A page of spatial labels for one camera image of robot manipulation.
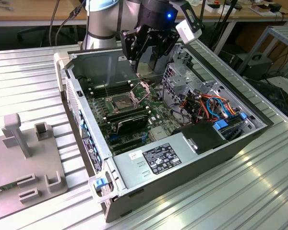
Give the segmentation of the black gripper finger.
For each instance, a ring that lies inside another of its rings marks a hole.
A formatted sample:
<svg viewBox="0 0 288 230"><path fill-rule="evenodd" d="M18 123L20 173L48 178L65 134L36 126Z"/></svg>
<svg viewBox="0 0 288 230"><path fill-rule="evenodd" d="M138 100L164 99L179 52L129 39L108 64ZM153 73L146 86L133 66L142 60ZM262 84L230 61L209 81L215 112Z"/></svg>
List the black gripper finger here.
<svg viewBox="0 0 288 230"><path fill-rule="evenodd" d="M140 59L148 47L145 29L122 30L120 32L122 50L129 60L133 72L137 72Z"/></svg>
<svg viewBox="0 0 288 230"><path fill-rule="evenodd" d="M157 44L152 48L152 70L155 70L157 61L167 56L179 38L178 32L160 32L157 35Z"/></svg>

